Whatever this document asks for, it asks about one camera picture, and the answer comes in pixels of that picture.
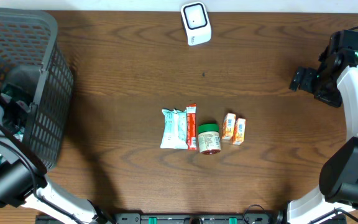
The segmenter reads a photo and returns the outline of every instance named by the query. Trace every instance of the red tube package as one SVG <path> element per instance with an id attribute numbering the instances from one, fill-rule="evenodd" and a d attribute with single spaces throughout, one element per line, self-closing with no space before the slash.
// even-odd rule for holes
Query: red tube package
<path id="1" fill-rule="evenodd" d="M 186 107 L 187 112 L 187 150 L 197 150 L 196 143 L 196 104 Z"/>

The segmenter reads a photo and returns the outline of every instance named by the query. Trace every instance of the wooden table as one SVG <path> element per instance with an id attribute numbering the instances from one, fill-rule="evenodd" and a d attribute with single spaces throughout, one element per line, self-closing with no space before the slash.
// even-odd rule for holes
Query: wooden table
<path id="1" fill-rule="evenodd" d="M 110 212 L 278 210 L 318 184 L 344 144 L 343 108 L 288 89 L 298 66 L 317 67 L 337 30 L 358 14 L 209 13 L 213 37 L 189 47 L 173 12 L 50 12 L 75 71 L 58 166 L 50 177 Z M 198 123 L 247 118 L 241 146 L 160 149 L 162 108 L 197 103 Z M 0 223 L 33 223 L 24 208 Z"/>

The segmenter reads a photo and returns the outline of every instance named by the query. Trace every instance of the gray plastic basket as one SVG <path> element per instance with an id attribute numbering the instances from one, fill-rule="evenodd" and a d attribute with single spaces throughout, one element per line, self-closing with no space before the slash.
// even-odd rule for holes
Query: gray plastic basket
<path id="1" fill-rule="evenodd" d="M 39 75 L 23 143 L 47 169 L 56 165 L 73 91 L 73 75 L 57 45 L 56 20 L 46 12 L 0 9 L 0 86 L 17 67 Z"/>

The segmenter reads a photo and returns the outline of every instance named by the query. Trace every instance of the small box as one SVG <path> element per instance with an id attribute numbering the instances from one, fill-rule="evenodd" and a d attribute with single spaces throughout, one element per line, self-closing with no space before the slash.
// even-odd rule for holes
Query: small box
<path id="1" fill-rule="evenodd" d="M 236 122 L 236 115 L 228 113 L 223 120 L 222 139 L 230 140 L 233 137 L 234 123 Z"/>
<path id="2" fill-rule="evenodd" d="M 233 135 L 233 144 L 241 145 L 244 141 L 244 133 L 246 131 L 246 120 L 243 118 L 239 118 L 236 121 L 236 125 L 234 127 L 234 135 Z"/>

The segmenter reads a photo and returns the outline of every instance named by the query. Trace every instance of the jar with green lid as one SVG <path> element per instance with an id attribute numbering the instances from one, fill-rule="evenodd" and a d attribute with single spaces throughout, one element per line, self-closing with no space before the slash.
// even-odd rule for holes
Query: jar with green lid
<path id="1" fill-rule="evenodd" d="M 198 147 L 200 153 L 211 155 L 221 151 L 219 126 L 217 124 L 203 124 L 198 126 Z"/>

